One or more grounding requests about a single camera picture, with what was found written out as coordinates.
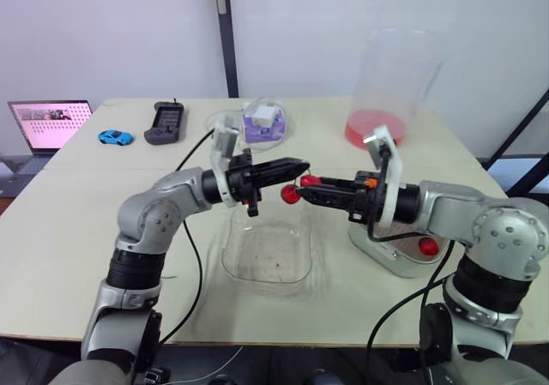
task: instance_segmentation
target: game controller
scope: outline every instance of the game controller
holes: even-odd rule
[[[179,140],[184,107],[175,98],[173,102],[157,102],[154,104],[156,116],[153,126],[145,131],[145,140],[151,145],[164,145]]]

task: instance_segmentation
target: white table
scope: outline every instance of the white table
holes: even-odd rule
[[[79,340],[97,286],[108,269],[120,204],[169,173],[203,135],[208,112],[226,109],[234,101],[184,100],[196,110],[190,114],[188,139],[165,147],[149,146],[142,135],[129,147],[101,146],[95,134],[103,129],[118,127],[136,133],[152,121],[152,115],[141,115],[154,103],[152,99],[108,103],[112,105],[94,113],[0,218],[0,300],[6,309],[0,313],[0,335]],[[314,174],[332,177],[352,178],[357,169],[371,169],[367,153],[347,144],[342,127],[335,127],[334,109],[345,109],[347,99],[284,99],[284,104],[299,127],[298,134],[281,149],[260,153],[257,159],[299,156],[316,161],[311,166]],[[136,120],[142,121],[142,126],[132,119],[129,129],[122,121],[130,120],[131,112],[138,109],[142,109],[141,116]],[[316,141],[301,127],[309,118],[300,112],[310,115],[311,109],[317,116],[315,129],[322,132]],[[113,115],[120,122],[114,123]],[[489,196],[504,195],[435,114],[425,114],[418,121],[421,124],[416,123],[400,147],[405,164],[403,181],[461,183]],[[428,133],[437,138],[435,144],[424,138],[425,127],[438,129]],[[208,148],[197,153],[189,166],[208,167]],[[266,189],[264,200],[279,200],[279,189]],[[220,265],[221,233],[230,213],[219,205],[189,218],[205,265],[205,286],[195,314],[174,337],[175,342],[363,345],[377,319],[428,279],[428,275],[416,280],[394,276],[351,244],[345,213],[314,207],[312,294],[286,298],[240,291],[229,283]],[[461,252],[456,250],[442,274],[455,269]],[[548,268],[544,261],[540,276],[522,301],[525,315],[516,332],[517,342],[549,340]],[[164,280],[156,307],[164,315],[165,333],[186,313],[197,286],[196,260],[182,230],[173,240],[163,274],[177,276]],[[430,296],[433,302],[440,298],[440,290]],[[377,344],[416,344],[418,321],[419,303],[403,307],[386,322]]]

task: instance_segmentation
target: black pole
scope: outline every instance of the black pole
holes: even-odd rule
[[[238,98],[237,60],[232,33],[231,0],[216,0],[220,21],[221,48],[225,63],[226,90],[229,98]]]
[[[501,158],[501,155],[504,154],[504,152],[507,150],[508,147],[511,146],[511,143],[515,141],[515,139],[524,131],[524,129],[528,126],[530,122],[532,122],[532,119],[535,118],[535,116],[540,113],[541,108],[547,103],[549,100],[549,89],[546,90],[546,92],[543,94],[543,96],[538,100],[538,102],[534,105],[532,110],[527,114],[526,117],[518,124],[518,126],[511,132],[511,135],[505,140],[505,142],[502,144],[501,147],[498,148],[496,153],[492,155],[492,157],[482,163],[482,167],[486,169],[487,171],[490,169],[492,165],[496,163],[496,161]]]
[[[547,175],[549,175],[549,153],[546,153],[546,156],[541,158],[526,175],[506,192],[507,196],[509,198],[512,196],[526,196]]]

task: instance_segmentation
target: white wall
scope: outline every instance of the white wall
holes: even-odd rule
[[[173,96],[226,96],[215,0],[0,0],[0,154],[7,100]]]
[[[232,0],[232,13],[242,96],[349,95],[368,30],[443,35],[445,64],[425,106],[479,157],[549,83],[548,0]]]

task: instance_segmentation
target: black cable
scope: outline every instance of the black cable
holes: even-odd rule
[[[389,242],[396,239],[419,237],[423,234],[417,232],[398,233],[396,235],[389,235],[387,237],[377,237],[374,234],[374,222],[376,221],[377,211],[381,205],[383,199],[383,191],[385,188],[385,178],[387,176],[387,168],[389,167],[389,159],[391,157],[390,152],[387,152],[383,148],[380,149],[382,158],[381,171],[379,172],[379,179],[377,181],[376,193],[374,194],[374,200],[371,204],[370,214],[368,215],[368,238],[373,242]]]
[[[189,158],[192,156],[192,154],[214,133],[214,129],[211,129],[208,131],[208,133],[201,138],[200,141],[190,150],[189,153],[187,153],[187,156],[184,157],[184,159],[181,161],[181,163],[178,165],[177,168],[175,168],[175,171],[179,171],[182,166],[189,160]],[[195,251],[196,255],[196,262],[198,263],[198,289],[196,290],[195,300],[193,301],[192,305],[190,306],[189,311],[184,316],[184,318],[176,325],[172,331],[168,335],[166,335],[156,346],[157,351],[160,349],[162,345],[164,345],[190,318],[192,313],[194,312],[196,308],[196,304],[198,304],[198,299],[200,299],[200,295],[202,293],[202,284],[203,284],[203,269],[202,269],[202,259],[200,258],[200,254],[198,253],[198,249],[196,248],[196,244],[192,236],[190,235],[189,227],[187,226],[187,221],[183,221],[183,227],[185,228],[185,232],[187,232],[187,237],[189,238],[189,242],[192,245],[192,249]]]
[[[187,232],[187,237],[189,237],[189,241],[190,241],[190,244],[192,245],[192,249],[195,251],[196,261],[198,262],[198,273],[199,273],[198,289],[196,290],[195,300],[190,306],[190,309],[187,312],[187,315],[185,315],[184,318],[176,325],[176,327],[172,329],[172,331],[158,343],[157,348],[160,348],[162,345],[164,345],[166,341],[169,340],[189,320],[190,316],[195,310],[196,304],[198,304],[198,299],[200,298],[200,294],[202,292],[202,280],[203,280],[202,260],[200,259],[200,255],[198,254],[198,250],[196,249],[195,241],[190,235],[189,227],[187,226],[186,221],[183,221],[183,226],[185,228],[185,231]]]
[[[391,315],[393,315],[396,311],[398,311],[398,309],[400,309],[400,307],[404,306],[405,304],[412,301],[413,299],[416,299],[418,296],[423,295],[425,292],[428,292],[431,289],[442,285],[446,281],[447,278],[448,278],[448,276],[446,276],[446,277],[444,277],[444,278],[442,278],[442,279],[440,279],[436,282],[433,282],[431,284],[427,284],[427,286],[425,288],[422,288],[422,289],[414,292],[413,294],[408,295],[407,297],[402,299],[402,301],[400,301],[398,304],[393,306],[390,310],[385,312],[385,314],[379,319],[379,321],[377,321],[376,326],[372,329],[371,334],[370,334],[370,338],[368,338],[368,342],[366,343],[365,367],[366,367],[366,373],[367,373],[367,375],[370,379],[370,382],[376,382],[375,377],[371,374],[371,371],[370,371],[370,359],[371,359],[371,348],[372,348],[372,345],[374,343],[374,339],[376,338],[377,331],[379,331],[379,328],[385,323],[385,321],[387,321],[389,319],[389,317]]]
[[[271,366],[273,364],[273,347],[268,350],[267,374],[265,375],[265,385],[271,385]]]
[[[455,241],[449,241],[448,249],[446,250],[446,253],[444,254],[443,259],[440,261],[440,263],[437,266],[437,269],[435,269],[435,272],[432,273],[431,278],[429,279],[429,282],[427,282],[427,286],[432,284],[434,280],[438,277],[438,274],[440,274],[440,271],[443,270],[444,265],[446,265],[446,262],[449,260],[450,256],[452,255],[452,250],[454,250],[454,244]],[[427,297],[429,296],[429,291],[425,291],[423,294],[423,297],[421,298],[421,306],[419,308],[419,315],[421,316],[421,311],[427,304]],[[421,370],[423,371],[423,380],[425,381],[426,385],[431,385],[431,379],[429,379],[429,372],[427,371],[427,361],[425,359],[425,351],[419,348],[419,361],[421,362]]]
[[[206,141],[213,133],[215,129],[211,129],[208,131],[208,133],[202,137],[200,141],[190,150],[189,153],[187,153],[187,156],[184,157],[184,159],[181,161],[181,163],[178,165],[177,168],[175,168],[176,171],[179,171],[181,167],[189,160],[189,158],[192,156],[192,154]]]

